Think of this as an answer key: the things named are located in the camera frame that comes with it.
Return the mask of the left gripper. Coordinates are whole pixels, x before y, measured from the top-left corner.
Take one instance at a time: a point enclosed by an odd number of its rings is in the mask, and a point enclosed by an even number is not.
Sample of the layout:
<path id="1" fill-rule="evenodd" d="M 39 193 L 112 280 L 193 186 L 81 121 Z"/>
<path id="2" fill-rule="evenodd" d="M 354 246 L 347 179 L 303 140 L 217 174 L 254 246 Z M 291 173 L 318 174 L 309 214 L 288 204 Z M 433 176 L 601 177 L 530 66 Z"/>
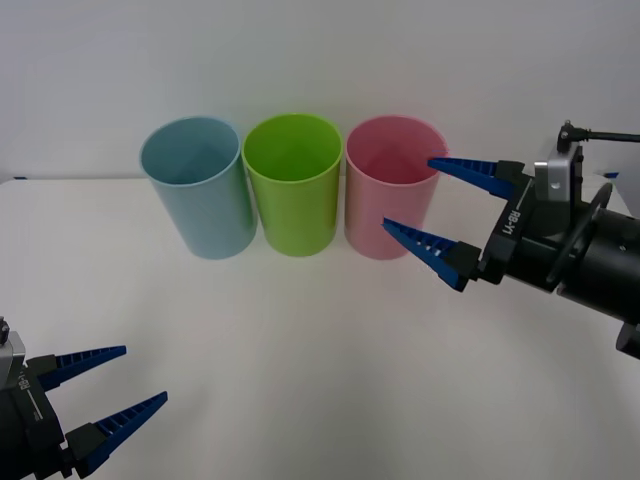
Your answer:
<path id="1" fill-rule="evenodd" d="M 1 477 L 47 479 L 69 477 L 61 447 L 64 435 L 46 392 L 91 369 L 124 356 L 124 345 L 29 359 L 18 383 L 1 392 Z M 90 476 L 166 402 L 161 392 L 147 400 L 87 423 L 65 435 L 71 466 Z"/>

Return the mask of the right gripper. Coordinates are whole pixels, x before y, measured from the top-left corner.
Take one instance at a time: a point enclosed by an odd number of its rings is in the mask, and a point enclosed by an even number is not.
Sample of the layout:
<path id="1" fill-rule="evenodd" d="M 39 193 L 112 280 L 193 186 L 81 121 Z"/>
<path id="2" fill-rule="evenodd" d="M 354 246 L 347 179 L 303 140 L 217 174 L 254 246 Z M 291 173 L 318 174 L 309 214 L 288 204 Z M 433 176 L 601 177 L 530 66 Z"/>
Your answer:
<path id="1" fill-rule="evenodd" d="M 582 200 L 581 178 L 569 182 L 569 201 L 536 199 L 534 179 L 514 161 L 482 161 L 436 157 L 427 165 L 506 201 L 489 240 L 481 250 L 384 218 L 382 227 L 452 289 L 462 292 L 469 281 L 498 285 L 506 276 L 542 291 L 559 286 L 550 279 Z"/>

